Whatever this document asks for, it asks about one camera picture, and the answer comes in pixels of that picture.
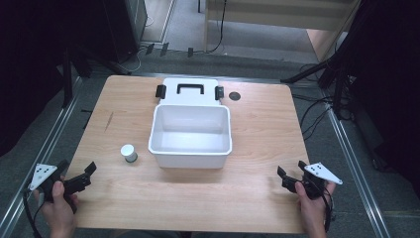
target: human hand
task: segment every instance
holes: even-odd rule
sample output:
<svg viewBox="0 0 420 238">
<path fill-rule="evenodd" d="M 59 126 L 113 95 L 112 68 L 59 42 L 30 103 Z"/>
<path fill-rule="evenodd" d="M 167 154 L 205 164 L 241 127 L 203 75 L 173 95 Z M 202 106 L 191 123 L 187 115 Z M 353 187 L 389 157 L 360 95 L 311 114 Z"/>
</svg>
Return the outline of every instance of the human hand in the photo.
<svg viewBox="0 0 420 238">
<path fill-rule="evenodd" d="M 52 238 L 69 238 L 72 237 L 76 228 L 76 219 L 70 205 L 65 201 L 64 197 L 64 185 L 61 181 L 56 181 L 52 187 L 52 199 L 53 203 L 45 202 L 41 208 L 50 229 Z M 39 192 L 34 191 L 35 199 L 39 199 Z M 77 205 L 77 195 L 72 194 L 71 200 Z"/>
<path fill-rule="evenodd" d="M 301 182 L 294 184 L 296 193 L 299 196 L 298 204 L 300 205 L 300 212 L 302 215 L 303 228 L 310 238 L 324 238 L 327 237 L 324 220 L 325 220 L 325 202 L 322 197 L 318 197 L 311 200 L 306 194 L 305 187 Z M 326 189 L 329 194 L 332 195 L 336 184 L 328 182 Z M 330 202 L 330 196 L 325 196 L 328 202 Z"/>
</svg>

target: gray carpet floor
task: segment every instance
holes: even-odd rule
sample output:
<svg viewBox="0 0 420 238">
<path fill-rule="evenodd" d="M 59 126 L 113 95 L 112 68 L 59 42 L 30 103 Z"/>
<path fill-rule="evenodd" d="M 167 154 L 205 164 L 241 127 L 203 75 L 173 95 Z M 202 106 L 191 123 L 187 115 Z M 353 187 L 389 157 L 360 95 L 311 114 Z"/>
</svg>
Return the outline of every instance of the gray carpet floor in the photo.
<svg viewBox="0 0 420 238">
<path fill-rule="evenodd" d="M 133 75 L 151 73 L 212 75 L 232 77 L 235 80 L 261 83 L 279 83 L 303 67 L 301 63 L 285 62 L 270 59 L 244 59 L 225 56 L 194 55 L 188 58 L 186 53 L 169 52 L 160 57 L 158 51 L 145 56 L 140 54 L 142 66 Z M 92 63 L 94 69 L 90 78 L 83 78 L 77 103 L 63 128 L 54 149 L 49 157 L 51 164 L 62 159 L 71 161 L 83 134 L 83 127 L 89 118 L 88 112 L 93 110 L 106 78 L 112 74 L 107 68 Z M 293 94 L 321 98 L 320 89 L 313 80 L 304 79 L 290 85 Z M 44 112 L 28 128 L 18 145 L 8 154 L 0 158 L 0 214 L 5 214 L 10 200 L 18 191 L 23 178 L 37 156 L 53 123 L 60 113 L 62 92 L 60 92 L 45 108 Z M 299 118 L 312 102 L 294 99 Z M 325 110 L 325 105 L 315 106 L 305 118 L 302 129 L 311 125 Z M 353 122 L 343 122 L 348 136 L 354 143 L 365 176 L 381 208 L 392 237 L 420 237 L 420 202 L 406 180 L 398 174 L 385 174 L 376 171 L 370 161 L 369 153 L 361 139 L 358 128 Z M 375 237 L 368 214 L 355 185 L 355 179 L 346 162 L 341 145 L 331 121 L 326 116 L 317 126 L 314 134 L 305 141 L 311 163 L 322 162 L 344 181 L 335 194 L 336 219 L 332 222 L 329 237 Z M 42 216 L 37 219 L 37 226 L 42 233 L 48 234 Z M 76 237 L 107 237 L 109 230 L 78 229 Z M 23 213 L 11 237 L 31 237 L 32 231 Z M 304 235 L 268 234 L 267 237 L 305 237 Z"/>
</svg>

